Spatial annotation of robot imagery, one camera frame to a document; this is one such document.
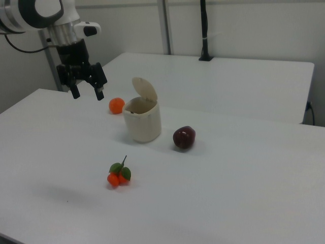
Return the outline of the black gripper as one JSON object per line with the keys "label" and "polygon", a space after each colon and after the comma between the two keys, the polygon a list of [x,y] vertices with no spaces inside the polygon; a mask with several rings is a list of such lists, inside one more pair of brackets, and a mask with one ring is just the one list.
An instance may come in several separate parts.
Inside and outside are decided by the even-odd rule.
{"label": "black gripper", "polygon": [[103,89],[107,83],[106,75],[100,63],[90,65],[89,54],[84,39],[71,45],[57,46],[61,63],[56,66],[62,85],[67,86],[74,99],[80,97],[76,80],[85,80],[95,92],[98,101],[104,98]]}

